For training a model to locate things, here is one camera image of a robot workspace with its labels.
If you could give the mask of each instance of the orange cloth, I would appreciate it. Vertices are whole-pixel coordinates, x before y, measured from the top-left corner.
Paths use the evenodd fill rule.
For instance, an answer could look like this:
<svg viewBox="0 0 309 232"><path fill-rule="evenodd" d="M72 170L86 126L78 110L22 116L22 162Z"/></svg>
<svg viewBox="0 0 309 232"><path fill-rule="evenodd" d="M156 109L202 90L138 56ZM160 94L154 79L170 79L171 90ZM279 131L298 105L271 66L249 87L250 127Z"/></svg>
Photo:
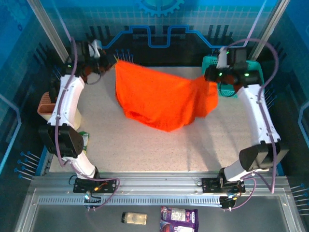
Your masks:
<svg viewBox="0 0 309 232"><path fill-rule="evenodd" d="M116 98L126 117L163 131L205 117L218 105L217 84L201 76L188 80L118 61Z"/></svg>

